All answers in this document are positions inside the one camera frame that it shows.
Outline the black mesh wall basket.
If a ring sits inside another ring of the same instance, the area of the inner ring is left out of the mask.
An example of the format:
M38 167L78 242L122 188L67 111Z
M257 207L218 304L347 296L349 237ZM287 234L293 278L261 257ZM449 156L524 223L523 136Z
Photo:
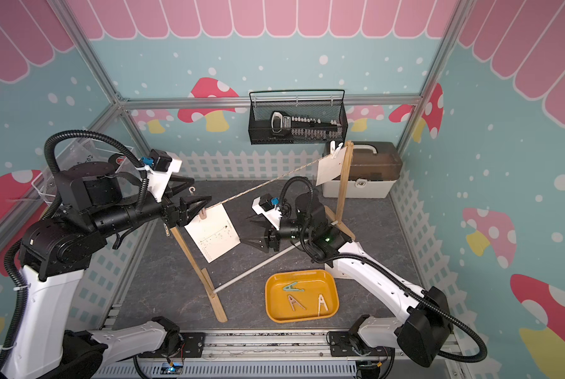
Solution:
M343 89L249 93L253 145L343 144L348 121Z

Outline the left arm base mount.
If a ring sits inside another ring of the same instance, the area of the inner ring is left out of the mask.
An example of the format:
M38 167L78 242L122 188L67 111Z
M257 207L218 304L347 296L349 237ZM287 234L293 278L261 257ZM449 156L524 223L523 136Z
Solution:
M169 334L155 352L139 354L140 358L201 358L205 347L205 333Z

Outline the wooden clothesline rack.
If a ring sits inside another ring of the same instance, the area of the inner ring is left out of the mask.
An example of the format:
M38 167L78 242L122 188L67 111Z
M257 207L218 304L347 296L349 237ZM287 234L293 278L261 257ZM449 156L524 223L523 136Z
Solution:
M349 235L350 238L356 239L355 233L352 232L350 230L350 228L347 227L347 225L344 224L344 222L343 222L343 212L344 212L344 207L345 207L344 204L345 204L345 201L346 201L346 198L347 198L347 183L348 183L348 179L349 179L349 175L350 175L350 168L351 168L351 163L352 163L352 159L353 159L353 155L354 155L355 144L352 141L349 141L349 142L345 143L344 147L347 148L347 151L346 151L346 154L345 154L342 172L341 172L341 175L340 175L340 188L339 188L339 194L338 194L338 200L337 200L337 210L334 212L330 208L325 206L325 213L326 213L326 216L328 218L328 221L330 222L330 224L332 226L337 226L342 232ZM299 170L303 169L304 167L308 167L312 164L315 164L320 159L313 161L309 164L306 164L305 166L298 168L296 171L299 171ZM296 171L290 171L290 172L288 172L284 175L281 175L278 178L276 178L276 180L278 180L279 178L283 178L287 175L290 175L292 173L295 173ZM287 247L287 249L283 250L282 252L279 252L279 253L275 254L274 256L271 256L270 258L261 262L260 264L255 265L254 267L250 268L249 270L245 271L244 273L236 276L235 278L229 280L228 282L225 282L225 284L223 284L222 286L214 287L213 282L211 281L210 276L208 274L208 270L206 270L206 268L200 268L200 266L197 264L195 257L192 255L192 252L190 251L187 242L184 240L184 238L181 235L181 232L178 230L178 228L177 227L169 228L167 235L172 235L175 238L175 241L178 243L178 246L184 252L186 258L189 261L189 264L194 269L194 272L198 276L200 282L203 284L204 290L207 293L207 296L208 296L209 301L211 303L211 307L212 307L212 309L215 313L216 319L220 323L226 323L228 321L226 312L223 309L223 305L221 303L221 300L218 297L218 293L220 291L230 287L232 284L236 284L236 282L246 278L247 276L251 275L252 273L255 273L256 271L265 267L266 265L269 265L270 263L272 263L272 262L276 261L277 259L283 257L284 255L286 255L290 251L297 249L297 246L295 244L292 244L291 246Z

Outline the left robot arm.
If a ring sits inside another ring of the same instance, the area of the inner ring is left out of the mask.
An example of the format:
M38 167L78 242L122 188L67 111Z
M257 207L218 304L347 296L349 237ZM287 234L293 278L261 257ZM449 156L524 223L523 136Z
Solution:
M62 169L56 146L91 139L116 148L135 172L107 161ZM14 283L15 309L0 349L0 378L89 378L99 369L147 352L172 358L185 347L180 328L165 317L114 332L67 328L72 299L92 257L153 220L175 231L193 221L208 196L183 198L194 180L179 175L181 161L152 150L136 157L105 134L73 129L49 137L43 148L57 188L44 216L4 256Z

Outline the black white tool in basket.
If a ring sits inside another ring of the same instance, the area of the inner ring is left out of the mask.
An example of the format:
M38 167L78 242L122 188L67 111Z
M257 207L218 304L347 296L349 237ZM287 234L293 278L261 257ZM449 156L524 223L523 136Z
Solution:
M343 136L343 126L336 120L325 123L320 118L290 116L278 111L272 113L270 125L271 133L276 137L327 140Z

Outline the green clothespin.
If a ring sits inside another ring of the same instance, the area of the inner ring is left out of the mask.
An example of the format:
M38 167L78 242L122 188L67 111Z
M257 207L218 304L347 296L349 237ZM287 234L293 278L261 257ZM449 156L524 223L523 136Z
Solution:
M297 288L298 281L295 281L291 284L287 284L287 286L283 287L285 292L303 292L302 288Z

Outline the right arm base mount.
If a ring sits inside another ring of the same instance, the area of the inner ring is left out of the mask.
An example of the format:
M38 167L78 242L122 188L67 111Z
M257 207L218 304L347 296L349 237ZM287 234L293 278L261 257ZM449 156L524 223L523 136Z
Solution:
M330 331L326 341L332 357L388 357L385 347L368 347L350 332Z

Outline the white clothespin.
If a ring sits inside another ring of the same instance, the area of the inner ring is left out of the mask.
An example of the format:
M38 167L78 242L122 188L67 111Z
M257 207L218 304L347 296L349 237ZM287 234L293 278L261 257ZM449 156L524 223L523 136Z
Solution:
M320 294L318 295L318 308L317 308L317 316L320 317L324 311L328 311L328 304L326 303L325 297Z
M339 152L341 151L342 147L343 147L342 142L337 143L335 141L331 141L330 144L329 144L329 150L330 150L329 156L332 159L336 159L336 157L339 155Z

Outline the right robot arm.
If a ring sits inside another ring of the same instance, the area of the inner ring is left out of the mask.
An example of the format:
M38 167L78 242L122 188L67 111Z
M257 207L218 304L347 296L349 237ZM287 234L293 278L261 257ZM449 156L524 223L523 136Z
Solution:
M478 333L451 314L445 293L412 284L369 256L360 243L328 217L328 209L306 177L290 178L279 197L265 194L252 201L250 222L264 228L260 238L242 243L265 253L277 252L283 241L304 251L312 262L334 268L380 300L396 323L364 315L349 332L358 354L386 347L429 367L442 357L460 363L480 363L488 355Z

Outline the black tape roll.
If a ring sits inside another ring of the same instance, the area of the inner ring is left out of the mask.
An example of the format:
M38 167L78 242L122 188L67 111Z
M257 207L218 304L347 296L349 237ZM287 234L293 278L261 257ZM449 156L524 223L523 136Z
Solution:
M108 158L108 163L114 166L116 172L129 171L133 169L133 165L130 163L129 158L121 153L112 154Z

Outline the yellow plastic tray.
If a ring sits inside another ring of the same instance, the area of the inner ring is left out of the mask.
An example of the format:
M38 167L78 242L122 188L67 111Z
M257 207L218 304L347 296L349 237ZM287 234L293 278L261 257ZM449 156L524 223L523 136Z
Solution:
M297 288L303 292L285 292L284 286L298 281ZM322 294L328 304L328 311L317 316L318 295ZM293 312L287 300L293 295L306 310ZM323 269L277 273L268 278L265 284L265 310L268 317L276 323L307 322L333 317L339 310L340 302L336 281Z

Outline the postcard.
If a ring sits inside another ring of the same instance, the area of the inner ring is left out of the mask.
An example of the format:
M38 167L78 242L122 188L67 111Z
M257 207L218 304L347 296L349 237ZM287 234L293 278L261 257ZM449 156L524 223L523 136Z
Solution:
M185 229L208 263L241 243L223 205L207 209L205 218L197 216Z
M343 162L347 148L342 147L336 159L332 159L329 154L318 161L316 185L320 186L324 183L331 182L341 175Z

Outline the brown white toolbox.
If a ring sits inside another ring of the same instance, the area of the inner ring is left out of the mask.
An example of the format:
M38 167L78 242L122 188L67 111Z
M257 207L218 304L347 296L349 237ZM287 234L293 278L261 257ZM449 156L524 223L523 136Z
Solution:
M383 199L399 180L403 162L391 142L355 144L347 183L347 198ZM340 176L320 185L324 197L336 198Z

